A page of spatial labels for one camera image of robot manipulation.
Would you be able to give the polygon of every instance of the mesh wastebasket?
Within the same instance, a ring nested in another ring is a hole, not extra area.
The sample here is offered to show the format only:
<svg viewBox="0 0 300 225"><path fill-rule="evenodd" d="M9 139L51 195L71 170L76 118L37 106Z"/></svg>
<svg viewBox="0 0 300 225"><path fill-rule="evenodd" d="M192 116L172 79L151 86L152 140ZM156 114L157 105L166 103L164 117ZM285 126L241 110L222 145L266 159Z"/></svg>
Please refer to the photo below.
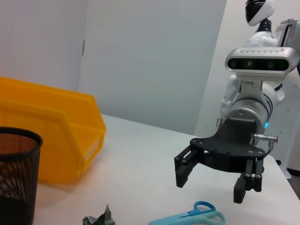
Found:
<svg viewBox="0 0 300 225"><path fill-rule="evenodd" d="M28 130L0 127L0 224L31 225L42 138Z"/></svg>

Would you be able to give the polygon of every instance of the scissors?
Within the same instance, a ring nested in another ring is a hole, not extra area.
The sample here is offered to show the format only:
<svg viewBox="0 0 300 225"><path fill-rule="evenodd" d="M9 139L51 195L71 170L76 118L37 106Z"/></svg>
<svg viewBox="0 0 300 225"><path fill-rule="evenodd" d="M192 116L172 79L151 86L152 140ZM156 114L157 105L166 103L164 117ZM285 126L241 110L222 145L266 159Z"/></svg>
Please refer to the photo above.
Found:
<svg viewBox="0 0 300 225"><path fill-rule="evenodd" d="M207 206L210 208L210 210L199 210L199 205ZM213 217L220 217L222 222L216 223L209 219ZM221 212L216 211L216 207L209 202L196 202L194 204L194 210L192 211L163 219L153 220L149 223L149 225L189 225L199 223L204 223L207 225L225 225L226 219L224 215Z"/></svg>

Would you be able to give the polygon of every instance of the yellow storage bin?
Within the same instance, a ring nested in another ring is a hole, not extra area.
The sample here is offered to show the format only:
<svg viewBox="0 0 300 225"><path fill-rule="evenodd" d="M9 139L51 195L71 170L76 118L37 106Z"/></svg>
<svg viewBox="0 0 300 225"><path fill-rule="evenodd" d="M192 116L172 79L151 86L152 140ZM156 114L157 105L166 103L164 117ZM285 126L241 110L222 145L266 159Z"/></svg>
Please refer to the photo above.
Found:
<svg viewBox="0 0 300 225"><path fill-rule="evenodd" d="M106 132L93 96L0 77L0 126L41 135L39 181L70 183L102 148Z"/></svg>

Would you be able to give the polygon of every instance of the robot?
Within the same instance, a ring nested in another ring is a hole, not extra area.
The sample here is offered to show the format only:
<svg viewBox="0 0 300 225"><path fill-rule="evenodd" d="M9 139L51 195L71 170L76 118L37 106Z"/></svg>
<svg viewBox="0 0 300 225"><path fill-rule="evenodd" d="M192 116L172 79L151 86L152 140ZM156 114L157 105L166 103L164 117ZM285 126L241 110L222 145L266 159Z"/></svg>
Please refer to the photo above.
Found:
<svg viewBox="0 0 300 225"><path fill-rule="evenodd" d="M282 22L278 38L271 33L268 17L274 13L273 0L248 0L246 19L259 25L243 48L229 53L225 67L234 72L221 105L218 131L209 138L194 138L174 158L176 184L182 188L198 164L241 173L233 189L233 201L242 203L246 191L262 190L263 159L272 151L278 137L264 134L273 108L285 98L281 82L299 67L299 21ZM268 142L268 151L257 148Z"/></svg>

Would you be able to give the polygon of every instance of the white table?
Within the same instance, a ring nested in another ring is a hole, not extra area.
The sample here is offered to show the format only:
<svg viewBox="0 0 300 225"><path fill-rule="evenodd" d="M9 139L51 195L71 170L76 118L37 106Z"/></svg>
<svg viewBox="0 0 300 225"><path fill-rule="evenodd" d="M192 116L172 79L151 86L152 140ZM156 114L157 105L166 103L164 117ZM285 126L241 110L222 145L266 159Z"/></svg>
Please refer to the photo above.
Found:
<svg viewBox="0 0 300 225"><path fill-rule="evenodd" d="M208 201L228 225L299 225L300 201L268 156L262 192L247 191L233 203L239 174L197 165L183 188L176 187L173 158L194 138L157 127L103 116L107 135L100 154L73 186L38 185L34 225L81 225L100 216L108 203L119 225L147 225Z"/></svg>

